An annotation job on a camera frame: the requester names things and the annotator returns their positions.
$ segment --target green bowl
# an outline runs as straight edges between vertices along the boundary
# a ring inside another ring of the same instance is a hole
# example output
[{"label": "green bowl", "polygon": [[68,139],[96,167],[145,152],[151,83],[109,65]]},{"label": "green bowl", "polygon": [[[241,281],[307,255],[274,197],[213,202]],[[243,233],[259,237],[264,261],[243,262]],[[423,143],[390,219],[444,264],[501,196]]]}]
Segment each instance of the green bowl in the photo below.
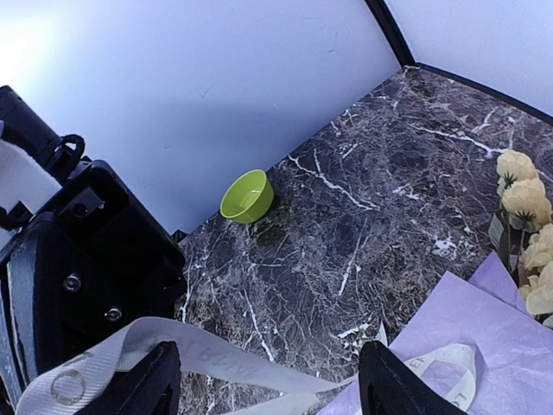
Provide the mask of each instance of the green bowl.
[{"label": "green bowl", "polygon": [[252,223],[264,217],[275,193],[262,170],[248,171],[226,191],[221,201],[223,217],[238,223]]}]

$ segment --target artificial flower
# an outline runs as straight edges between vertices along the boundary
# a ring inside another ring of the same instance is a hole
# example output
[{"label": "artificial flower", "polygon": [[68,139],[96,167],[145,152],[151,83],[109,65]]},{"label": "artificial flower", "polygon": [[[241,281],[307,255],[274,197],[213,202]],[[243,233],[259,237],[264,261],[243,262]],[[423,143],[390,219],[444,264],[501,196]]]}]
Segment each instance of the artificial flower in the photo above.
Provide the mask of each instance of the artificial flower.
[{"label": "artificial flower", "polygon": [[505,188],[507,187],[507,182],[503,177],[500,177],[498,180],[498,189],[495,193],[498,194],[499,197],[503,197],[503,192],[505,192]]},{"label": "artificial flower", "polygon": [[545,225],[539,233],[530,236],[528,248],[520,256],[524,268],[537,268],[541,271],[549,262],[553,261],[553,225]]},{"label": "artificial flower", "polygon": [[553,284],[538,287],[528,294],[526,310],[533,316],[553,313]]},{"label": "artificial flower", "polygon": [[537,170],[532,160],[525,154],[509,150],[498,157],[497,171],[499,177],[509,188],[514,182],[537,177]]},{"label": "artificial flower", "polygon": [[531,292],[534,290],[537,290],[539,287],[539,278],[537,275],[531,275],[528,277],[529,284],[521,285],[518,290],[520,291],[520,295],[522,298],[526,301],[526,298],[530,295]]},{"label": "artificial flower", "polygon": [[553,314],[543,320],[542,324],[549,329],[553,329]]},{"label": "artificial flower", "polygon": [[553,262],[549,262],[544,267],[539,278],[532,275],[528,277],[528,280],[530,290],[524,288],[524,293],[520,291],[524,300],[526,300],[528,312],[534,316],[553,313]]},{"label": "artificial flower", "polygon": [[539,178],[514,182],[505,189],[501,202],[516,229],[536,232],[551,223],[551,202],[545,197],[545,186]]}]

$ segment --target white backdrop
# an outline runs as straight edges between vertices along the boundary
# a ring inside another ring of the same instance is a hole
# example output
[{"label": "white backdrop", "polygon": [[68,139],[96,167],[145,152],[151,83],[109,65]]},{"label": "white backdrop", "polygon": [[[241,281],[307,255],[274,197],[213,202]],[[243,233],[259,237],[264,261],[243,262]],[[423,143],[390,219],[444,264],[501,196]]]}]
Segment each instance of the white backdrop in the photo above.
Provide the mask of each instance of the white backdrop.
[{"label": "white backdrop", "polygon": [[553,2],[385,1],[416,61],[553,115]]},{"label": "white backdrop", "polygon": [[3,3],[0,84],[170,232],[398,70],[363,0]]}]

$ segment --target lavender paper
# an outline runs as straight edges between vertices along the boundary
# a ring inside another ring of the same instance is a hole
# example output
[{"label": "lavender paper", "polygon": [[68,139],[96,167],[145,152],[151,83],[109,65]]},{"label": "lavender paper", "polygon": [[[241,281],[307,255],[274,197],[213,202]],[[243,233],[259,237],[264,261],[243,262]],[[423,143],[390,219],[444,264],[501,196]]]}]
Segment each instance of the lavender paper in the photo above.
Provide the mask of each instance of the lavender paper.
[{"label": "lavender paper", "polygon": [[[466,343],[477,351],[477,394],[469,414],[551,413],[553,332],[525,314],[517,287],[496,255],[470,282],[474,285],[447,272],[390,349],[406,361],[453,342]],[[440,393],[439,369],[423,379]],[[353,415],[359,408],[355,382],[319,415]]]},{"label": "lavender paper", "polygon": [[475,287],[528,314],[524,299],[495,252],[488,255],[468,280]]}]

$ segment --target screw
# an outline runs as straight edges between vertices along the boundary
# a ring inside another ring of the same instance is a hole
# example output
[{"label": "screw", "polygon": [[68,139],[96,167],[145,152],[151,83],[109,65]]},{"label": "screw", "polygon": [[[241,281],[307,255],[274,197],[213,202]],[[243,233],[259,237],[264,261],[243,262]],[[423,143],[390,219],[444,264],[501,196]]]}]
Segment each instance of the screw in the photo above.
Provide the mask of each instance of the screw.
[{"label": "screw", "polygon": [[104,314],[105,319],[108,322],[117,322],[121,319],[123,316],[123,313],[119,309],[119,307],[111,307],[107,312]]},{"label": "screw", "polygon": [[86,216],[86,205],[80,202],[75,203],[73,207],[71,207],[71,211],[77,219],[83,219]]},{"label": "screw", "polygon": [[75,274],[71,274],[63,282],[63,289],[67,292],[77,292],[80,290],[81,285],[79,277]]}]

